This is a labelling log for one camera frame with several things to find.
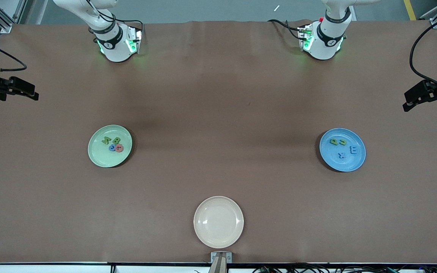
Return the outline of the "beige plate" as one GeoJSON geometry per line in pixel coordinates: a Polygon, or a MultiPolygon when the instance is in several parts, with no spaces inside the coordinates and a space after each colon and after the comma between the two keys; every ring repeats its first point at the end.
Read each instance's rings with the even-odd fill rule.
{"type": "Polygon", "coordinates": [[[212,196],[196,208],[193,227],[198,239],[213,249],[225,249],[237,242],[244,229],[244,214],[231,198],[212,196]]]}

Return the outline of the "brown table mat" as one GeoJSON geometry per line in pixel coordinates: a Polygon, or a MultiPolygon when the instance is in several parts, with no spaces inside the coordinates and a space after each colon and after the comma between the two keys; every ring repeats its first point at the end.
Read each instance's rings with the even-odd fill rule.
{"type": "Polygon", "coordinates": [[[83,25],[17,25],[0,47],[38,101],[0,101],[0,262],[192,262],[196,207],[226,196],[245,226],[235,262],[437,263],[437,102],[404,112],[426,21],[354,21],[317,61],[270,22],[149,24],[112,63],[83,25]],[[118,125],[132,150],[103,168],[87,146],[118,125]],[[333,128],[366,160],[319,153],[333,128]]]}

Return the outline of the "light green plate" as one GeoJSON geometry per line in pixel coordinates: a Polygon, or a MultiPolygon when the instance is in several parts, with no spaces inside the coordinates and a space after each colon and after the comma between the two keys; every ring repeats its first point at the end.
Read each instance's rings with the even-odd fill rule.
{"type": "Polygon", "coordinates": [[[87,146],[87,153],[90,160],[97,166],[103,168],[112,168],[123,163],[132,150],[132,136],[123,126],[109,125],[98,129],[90,138],[87,146]],[[102,143],[102,139],[107,136],[112,140],[116,137],[121,138],[120,143],[123,145],[122,152],[111,152],[108,147],[113,144],[112,140],[109,145],[102,143]]]}

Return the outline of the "blue plate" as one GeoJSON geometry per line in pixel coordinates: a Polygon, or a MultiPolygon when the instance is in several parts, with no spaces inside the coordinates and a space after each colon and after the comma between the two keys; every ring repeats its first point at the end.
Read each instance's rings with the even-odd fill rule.
{"type": "Polygon", "coordinates": [[[332,169],[340,172],[352,172],[359,169],[366,160],[366,148],[363,140],[355,132],[345,128],[333,128],[326,131],[319,142],[319,153],[323,161],[332,169]],[[331,138],[347,140],[347,145],[333,145],[331,138]],[[359,153],[351,154],[350,146],[358,146],[359,153]],[[338,153],[344,152],[345,158],[339,158],[338,153]]]}

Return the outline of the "metal table edge bracket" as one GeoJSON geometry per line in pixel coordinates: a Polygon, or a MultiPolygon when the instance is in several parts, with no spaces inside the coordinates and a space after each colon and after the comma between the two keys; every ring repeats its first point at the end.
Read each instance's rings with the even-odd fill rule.
{"type": "Polygon", "coordinates": [[[211,266],[208,273],[228,273],[228,264],[230,263],[232,263],[232,252],[212,252],[211,266]]]}

